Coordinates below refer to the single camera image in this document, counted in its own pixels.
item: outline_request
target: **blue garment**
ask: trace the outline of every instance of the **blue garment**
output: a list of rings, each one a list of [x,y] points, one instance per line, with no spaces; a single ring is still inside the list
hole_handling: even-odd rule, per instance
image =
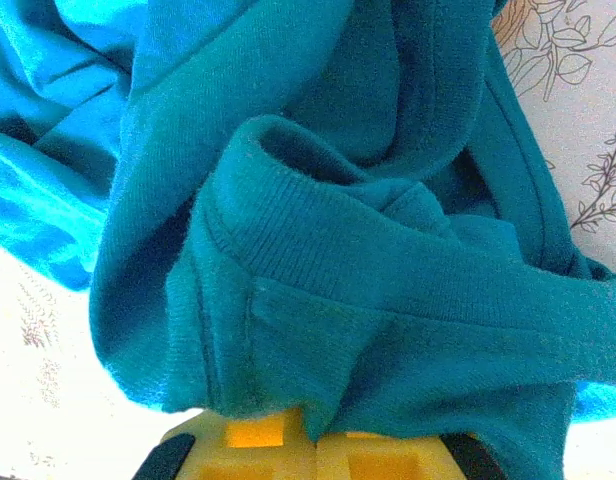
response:
[[[133,401],[476,432],[561,479],[583,382],[616,386],[616,274],[572,242],[501,5],[0,2],[0,245],[90,287]]]

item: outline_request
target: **floral line drawing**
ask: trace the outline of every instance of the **floral line drawing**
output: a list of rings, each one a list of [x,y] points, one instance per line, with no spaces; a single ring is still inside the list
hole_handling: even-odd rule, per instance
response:
[[[17,300],[22,309],[21,333],[24,345],[36,348],[47,348],[58,343],[57,327],[54,311],[51,308],[54,299],[51,296],[44,297],[45,305],[38,301],[38,296],[33,295],[28,289],[19,283],[23,295]]]
[[[611,151],[597,155],[603,163],[589,164],[588,169],[593,173],[581,182],[582,185],[592,188],[597,198],[588,206],[579,201],[579,218],[572,223],[571,230],[581,227],[588,233],[596,233],[601,220],[616,223],[616,131],[614,136],[604,143],[611,147]]]
[[[616,15],[596,40],[590,37],[590,15],[574,25],[569,15],[585,0],[515,0],[493,23],[500,46],[514,37],[514,48],[504,55],[504,63],[518,96],[543,86],[544,102],[550,99],[557,78],[579,85],[588,76],[593,61],[582,53],[616,46]],[[557,30],[562,18],[567,28]]]
[[[44,402],[53,408],[59,408],[59,372],[61,365],[48,358],[43,359],[37,382],[39,383],[39,393]]]

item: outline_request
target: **teal sweatshirt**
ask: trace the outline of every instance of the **teal sweatshirt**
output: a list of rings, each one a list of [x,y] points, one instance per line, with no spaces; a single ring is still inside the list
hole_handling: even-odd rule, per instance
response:
[[[98,240],[66,258],[95,264],[93,342],[131,400],[299,406],[312,440],[475,432],[510,480],[563,479],[577,385],[616,384],[616,274],[572,242],[501,6],[151,0],[130,62],[101,47],[119,161],[70,184],[99,205],[74,244]]]

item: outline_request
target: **black plastic part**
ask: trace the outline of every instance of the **black plastic part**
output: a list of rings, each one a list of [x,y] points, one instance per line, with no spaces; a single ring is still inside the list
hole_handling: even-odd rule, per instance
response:
[[[175,480],[194,444],[189,433],[166,440],[152,449],[132,480]]]
[[[478,440],[463,433],[441,435],[440,438],[467,480],[507,480],[501,467]]]

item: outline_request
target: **bright blue cloth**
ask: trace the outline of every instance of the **bright blue cloth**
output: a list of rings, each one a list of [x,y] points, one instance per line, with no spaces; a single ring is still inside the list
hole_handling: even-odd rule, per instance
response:
[[[563,478],[573,413],[616,415],[583,383],[616,385],[616,274],[572,242],[502,2],[393,3],[0,2],[0,245],[90,287],[133,401],[476,432]]]

